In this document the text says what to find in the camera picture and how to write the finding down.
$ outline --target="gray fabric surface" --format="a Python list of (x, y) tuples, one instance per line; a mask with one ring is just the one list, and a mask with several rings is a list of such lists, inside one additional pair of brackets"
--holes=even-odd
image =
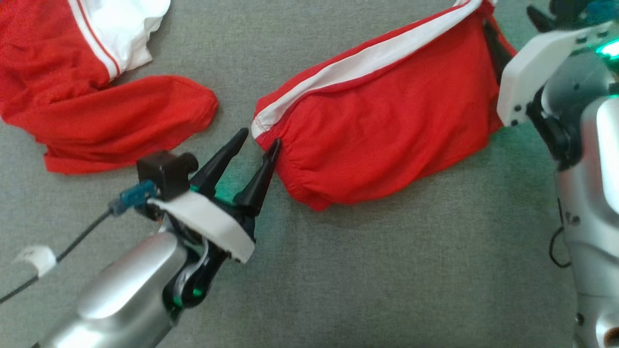
[[(294, 74), (452, 3), (173, 0), (149, 43), (154, 62), (120, 82), (180, 74), (212, 88), (221, 103), (215, 121), (178, 149), (206, 159), (249, 125), (259, 97)], [(516, 48), (535, 33), (525, 6), (500, 1), (496, 14)], [(50, 174), (44, 152), (0, 124), (1, 293), (33, 274), (9, 264), (15, 250), (62, 250), (136, 181), (131, 168)], [(227, 185), (248, 180), (260, 154), (249, 141)], [(207, 301), (161, 347), (569, 347), (573, 281), (547, 256), (559, 224), (553, 169), (527, 124), (500, 131), (445, 172), (357, 206), (312, 212), (276, 178), (251, 262), (225, 264)], [(0, 347), (30, 347), (89, 279), (154, 228), (133, 213), (105, 222), (0, 307)]]

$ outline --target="red fabric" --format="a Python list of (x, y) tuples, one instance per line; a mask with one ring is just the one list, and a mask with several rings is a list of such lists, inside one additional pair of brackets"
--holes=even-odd
[(110, 87), (66, 0), (0, 2), (0, 115), (48, 148), (51, 172), (133, 165), (205, 129), (213, 92), (180, 76)]
[[(262, 98), (256, 115), (327, 65), (454, 9), (300, 73)], [(496, 114), (499, 88), (482, 28), (484, 19), (496, 26), (492, 11), (485, 2), (409, 57), (362, 78), (311, 91), (292, 105), (256, 139), (265, 150), (282, 139), (277, 171), (291, 196), (316, 211), (333, 203), (382, 198), (485, 147), (502, 125)]]

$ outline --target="black cable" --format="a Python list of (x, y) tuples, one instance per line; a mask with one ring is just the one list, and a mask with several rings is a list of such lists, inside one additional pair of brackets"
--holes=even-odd
[[(103, 215), (101, 215), (97, 220), (95, 220), (90, 226), (88, 226), (74, 241), (67, 247), (58, 257), (56, 257), (56, 263), (60, 263), (60, 261), (64, 260), (67, 255), (76, 248), (76, 246), (84, 240), (97, 226), (99, 226), (105, 219), (107, 219), (110, 215), (112, 215), (111, 210), (107, 210)], [(8, 300), (12, 299), (16, 295), (20, 294), (22, 291), (29, 288), (32, 284), (36, 283), (39, 280), (38, 276), (34, 276), (30, 278), (27, 282), (20, 285), (15, 290), (9, 292), (7, 295), (0, 298), (0, 305)]]
[(565, 231), (565, 228), (563, 226), (559, 227), (559, 229), (555, 232), (555, 234), (552, 235), (552, 238), (550, 239), (550, 247), (548, 249), (548, 255), (550, 256), (550, 259), (559, 268), (568, 268), (572, 265), (571, 261), (568, 263), (559, 263), (559, 261), (556, 260), (555, 255), (554, 255), (556, 238), (559, 237), (559, 235), (563, 233), (564, 231)]

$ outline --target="silver robotic arm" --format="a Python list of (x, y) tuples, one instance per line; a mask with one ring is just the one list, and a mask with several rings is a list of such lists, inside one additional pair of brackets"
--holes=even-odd
[(160, 221), (159, 232), (103, 270), (33, 348), (154, 348), (205, 299), (226, 259), (246, 263), (280, 149), (275, 141), (247, 187), (221, 201), (215, 185), (247, 135), (242, 129), (190, 180), (197, 170), (190, 154), (140, 160), (140, 181), (153, 182), (157, 193), (137, 210)]
[(505, 67), (498, 113), (506, 126), (531, 120), (558, 165), (578, 293), (573, 347), (619, 347), (618, 4), (561, 4), (557, 19), (529, 8), (542, 33)]

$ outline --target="red garment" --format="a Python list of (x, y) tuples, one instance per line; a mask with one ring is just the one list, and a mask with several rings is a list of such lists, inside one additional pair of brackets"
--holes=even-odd
[(152, 59), (145, 44), (169, 4), (0, 2), (0, 115), (47, 145), (49, 171), (92, 173), (133, 165), (209, 125), (217, 99), (187, 78), (153, 76), (109, 86)]
[(258, 101), (252, 134), (265, 150), (282, 139), (277, 171), (293, 198), (317, 211), (378, 199), (488, 144), (501, 121), (482, 24), (498, 26), (491, 2), (461, 2)]

